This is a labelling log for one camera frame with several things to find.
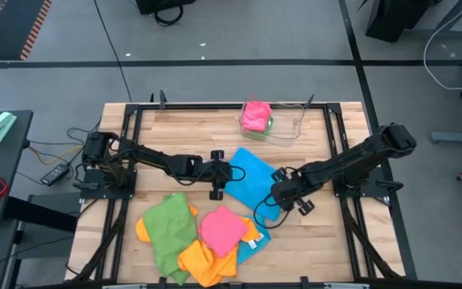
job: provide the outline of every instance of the green cloth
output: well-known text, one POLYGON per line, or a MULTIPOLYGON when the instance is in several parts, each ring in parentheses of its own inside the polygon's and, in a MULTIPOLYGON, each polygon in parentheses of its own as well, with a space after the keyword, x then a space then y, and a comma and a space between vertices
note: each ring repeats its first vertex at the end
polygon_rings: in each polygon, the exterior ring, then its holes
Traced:
POLYGON ((189 276, 177 263, 177 256, 197 238, 196 220, 184 193, 164 197, 164 201, 144 212, 144 224, 151 239, 154 259, 164 276, 183 285, 189 276))

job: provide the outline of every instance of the floor mat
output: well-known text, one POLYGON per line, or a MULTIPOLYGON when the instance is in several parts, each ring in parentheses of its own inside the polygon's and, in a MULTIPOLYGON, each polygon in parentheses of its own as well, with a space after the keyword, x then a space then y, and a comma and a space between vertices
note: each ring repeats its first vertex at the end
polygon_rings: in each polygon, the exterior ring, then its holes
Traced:
POLYGON ((51 0, 0 1, 0 60, 25 60, 30 56, 51 0))

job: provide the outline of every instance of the orange cloth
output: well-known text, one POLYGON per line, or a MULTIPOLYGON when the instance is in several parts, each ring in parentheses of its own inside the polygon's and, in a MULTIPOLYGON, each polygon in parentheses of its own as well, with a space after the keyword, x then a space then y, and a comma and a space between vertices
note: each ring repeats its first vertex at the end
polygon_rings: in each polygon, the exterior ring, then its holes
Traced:
MULTIPOLYGON (((249 242, 261 237, 251 219, 240 219, 249 227, 242 241, 249 242)), ((181 252, 177 262, 180 269, 189 271, 201 286, 210 287, 219 283, 225 276, 237 275, 237 252, 238 244, 224 258, 219 258, 204 241, 196 240, 181 252)))
MULTIPOLYGON (((194 216, 197 216, 197 214, 199 213, 199 212, 197 212, 197 209, 194 208, 190 204, 188 204, 188 208, 190 209, 190 212, 192 212, 192 215, 194 215, 194 216)), ((148 231, 145 229, 145 223, 144 223, 143 218, 140 218, 140 220, 138 220, 136 222, 135 231, 136 231, 136 236, 138 237, 138 239, 140 241, 142 241, 142 242, 151 242, 151 239, 149 238, 148 231)))

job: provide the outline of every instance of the white cable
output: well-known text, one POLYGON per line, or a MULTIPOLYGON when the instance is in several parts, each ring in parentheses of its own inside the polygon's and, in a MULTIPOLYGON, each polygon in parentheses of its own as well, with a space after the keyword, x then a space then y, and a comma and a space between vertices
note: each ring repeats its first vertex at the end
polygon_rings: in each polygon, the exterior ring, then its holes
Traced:
POLYGON ((432 72, 429 70, 429 67, 427 67, 427 49, 429 48, 429 44, 431 44, 431 41, 432 39, 440 32, 442 31, 446 26, 448 26, 448 24, 454 22, 457 18, 459 18, 460 16, 462 15, 462 11, 460 13, 458 13, 454 18, 452 18, 449 22, 447 22, 445 25, 443 25, 442 27, 440 27, 436 32, 434 32, 434 34, 431 36, 431 38, 429 39, 429 41, 427 42, 427 45, 425 45, 425 49, 423 50, 423 65, 425 66, 425 70, 427 70, 427 72, 431 75, 431 77, 444 89, 447 89, 447 90, 462 90, 462 88, 449 88, 449 87, 446 87, 444 86, 433 74, 432 72))

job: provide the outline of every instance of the clear plastic container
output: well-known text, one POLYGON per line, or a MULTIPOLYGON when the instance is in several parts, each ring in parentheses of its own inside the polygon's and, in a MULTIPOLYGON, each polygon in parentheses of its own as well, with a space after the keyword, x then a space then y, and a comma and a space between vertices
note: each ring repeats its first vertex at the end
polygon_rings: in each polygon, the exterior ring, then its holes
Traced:
MULTIPOLYGON (((241 116, 243 116, 245 107, 251 101, 262 100, 245 99, 244 105, 241 108, 241 116)), ((248 130, 241 124, 240 116, 239 124, 242 136, 253 140, 265 141, 273 145, 280 145, 283 147, 291 146, 294 140, 301 135, 302 119, 304 118, 305 111, 304 107, 300 104, 284 104, 273 101, 266 102, 269 103, 270 108, 272 108, 267 129, 264 132, 248 130)))

